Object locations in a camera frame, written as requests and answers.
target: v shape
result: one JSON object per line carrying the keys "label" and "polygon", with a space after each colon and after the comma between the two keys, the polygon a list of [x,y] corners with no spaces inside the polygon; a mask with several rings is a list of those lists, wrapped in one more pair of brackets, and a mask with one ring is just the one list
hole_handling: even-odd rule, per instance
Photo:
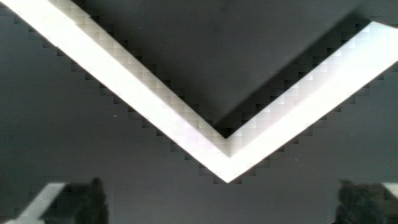
{"label": "v shape", "polygon": [[398,61],[398,29],[371,22],[225,139],[71,0],[0,0],[225,182]]}

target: white stripe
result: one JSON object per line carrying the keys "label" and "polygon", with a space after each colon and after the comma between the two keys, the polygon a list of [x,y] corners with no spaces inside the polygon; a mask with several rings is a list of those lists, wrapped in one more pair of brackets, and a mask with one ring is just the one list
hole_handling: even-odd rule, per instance
{"label": "white stripe", "polygon": [[1,2],[225,182],[271,154],[398,60],[398,31],[371,22],[223,139],[72,2]]}

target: dark background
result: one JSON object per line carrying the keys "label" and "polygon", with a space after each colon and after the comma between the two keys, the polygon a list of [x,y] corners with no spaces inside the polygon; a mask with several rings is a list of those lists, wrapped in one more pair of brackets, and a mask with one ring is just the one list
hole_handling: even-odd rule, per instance
{"label": "dark background", "polygon": [[[76,3],[227,136],[396,0]],[[398,65],[231,184],[0,9],[0,220],[104,182],[110,223],[332,223],[339,180],[398,181]]]}

